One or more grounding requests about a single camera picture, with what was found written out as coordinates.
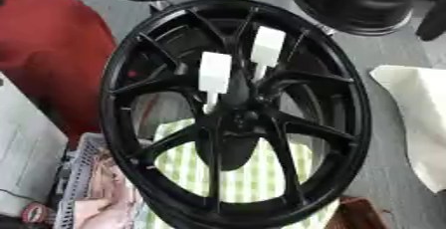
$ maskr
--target plastic crate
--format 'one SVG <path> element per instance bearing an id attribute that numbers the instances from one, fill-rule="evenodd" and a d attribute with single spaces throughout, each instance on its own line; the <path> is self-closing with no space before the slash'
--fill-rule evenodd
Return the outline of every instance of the plastic crate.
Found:
<path id="1" fill-rule="evenodd" d="M 101 134 L 85 133 L 80 140 L 78 151 L 73 161 L 72 173 L 59 203 L 55 229 L 72 229 L 74 225 L 75 200 L 87 196 L 89 182 L 92 177 L 93 158 L 102 148 L 106 148 L 106 141 Z"/>

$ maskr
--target pink fabric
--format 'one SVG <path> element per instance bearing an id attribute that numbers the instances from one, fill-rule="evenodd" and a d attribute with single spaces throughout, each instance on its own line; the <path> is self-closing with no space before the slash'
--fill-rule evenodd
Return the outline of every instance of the pink fabric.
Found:
<path id="1" fill-rule="evenodd" d="M 109 155 L 95 158 L 89 199 L 75 204 L 74 229 L 129 229 L 131 210 L 140 195 Z"/>

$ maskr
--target wheel spoke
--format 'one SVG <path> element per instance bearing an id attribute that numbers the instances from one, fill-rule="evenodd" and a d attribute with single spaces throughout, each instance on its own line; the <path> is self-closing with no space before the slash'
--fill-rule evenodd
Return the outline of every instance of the wheel spoke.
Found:
<path id="1" fill-rule="evenodd" d="M 287 133 L 299 133 L 319 137 L 326 140 L 333 147 L 344 149 L 354 141 L 354 137 L 330 126 L 318 124 L 304 118 L 279 111 L 270 111 L 270 115 L 283 123 Z"/>
<path id="2" fill-rule="evenodd" d="M 170 78 L 153 80 L 147 78 L 135 84 L 111 91 L 119 99 L 125 99 L 131 102 L 136 97 L 160 92 L 180 92 L 181 90 L 194 88 L 198 85 L 196 75 L 179 75 Z"/>
<path id="3" fill-rule="evenodd" d="M 224 35 L 217 27 L 215 27 L 214 24 L 193 10 L 187 10 L 187 13 L 192 17 L 204 34 L 206 34 L 210 39 L 214 40 L 220 47 L 226 47 L 226 39 Z"/>
<path id="4" fill-rule="evenodd" d="M 170 71 L 174 72 L 176 70 L 179 65 L 179 60 L 172 56 L 159 43 L 143 33 L 138 34 L 137 40 L 141 46 L 158 54 L 162 59 L 162 63 L 164 63 Z"/>
<path id="5" fill-rule="evenodd" d="M 209 148 L 209 196 L 207 199 L 207 206 L 216 212 L 220 212 L 220 180 L 222 169 L 222 157 L 220 150 L 220 143 L 223 134 L 220 131 L 220 122 L 217 122 L 214 129 L 209 130 L 210 134 L 210 148 Z"/>
<path id="6" fill-rule="evenodd" d="M 298 48 L 301 46 L 302 41 L 304 41 L 304 38 L 307 37 L 307 35 L 310 33 L 310 30 L 305 29 L 302 31 L 301 36 L 299 36 L 298 40 L 296 41 L 295 45 L 293 46 L 293 49 L 289 52 L 288 56 L 285 59 L 285 62 L 289 63 L 295 56 L 295 53 L 298 51 Z"/>
<path id="7" fill-rule="evenodd" d="M 290 144 L 285 133 L 285 126 L 274 118 L 270 121 L 267 133 L 267 139 L 276 152 L 279 163 L 284 171 L 285 185 L 285 201 L 288 204 L 302 205 L 307 202 L 305 194 L 299 182 L 299 175 L 293 161 L 290 150 Z"/>
<path id="8" fill-rule="evenodd" d="M 186 92 L 186 91 L 181 91 L 179 93 L 186 99 L 193 116 L 196 119 L 202 118 L 204 116 L 204 112 L 203 112 L 204 103 L 201 103 L 200 101 L 198 101 L 194 97 L 193 93 L 191 94 L 190 92 Z"/>
<path id="9" fill-rule="evenodd" d="M 249 11 L 248 17 L 246 18 L 246 20 L 243 22 L 243 24 L 237 30 L 236 35 L 235 35 L 237 45 L 239 45 L 241 43 L 243 36 L 248 31 L 248 27 L 251 25 L 251 23 L 254 19 L 254 16 L 257 14 L 257 12 L 259 12 L 259 8 L 251 8 Z"/>
<path id="10" fill-rule="evenodd" d="M 166 136 L 159 141 L 156 141 L 152 145 L 139 150 L 129 157 L 148 162 L 154 162 L 156 158 L 162 153 L 186 142 L 195 140 L 198 134 L 198 130 L 199 127 L 197 124 L 189 125 L 179 131 Z"/>
<path id="11" fill-rule="evenodd" d="M 311 85 L 311 87 L 319 86 L 323 90 L 338 91 L 347 88 L 348 85 L 352 83 L 352 79 L 338 76 L 324 76 L 298 71 L 283 71 L 262 83 L 260 91 L 268 97 L 275 98 L 280 95 L 284 89 L 295 84 L 308 84 Z"/>

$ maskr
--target white cloth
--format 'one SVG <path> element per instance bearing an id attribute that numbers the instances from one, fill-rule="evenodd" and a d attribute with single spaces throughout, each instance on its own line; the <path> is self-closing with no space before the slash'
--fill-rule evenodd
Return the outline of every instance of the white cloth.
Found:
<path id="1" fill-rule="evenodd" d="M 398 103 L 415 174 L 435 193 L 446 189 L 446 70 L 380 66 L 370 74 Z"/>

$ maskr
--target white foam block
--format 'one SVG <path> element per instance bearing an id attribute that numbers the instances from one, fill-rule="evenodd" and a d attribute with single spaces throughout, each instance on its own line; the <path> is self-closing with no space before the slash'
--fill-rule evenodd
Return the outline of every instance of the white foam block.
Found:
<path id="1" fill-rule="evenodd" d="M 199 89 L 211 94 L 226 94 L 231 77 L 232 57 L 204 52 L 201 58 Z"/>
<path id="2" fill-rule="evenodd" d="M 254 41 L 251 61 L 262 66 L 276 67 L 286 37 L 285 32 L 260 27 Z"/>

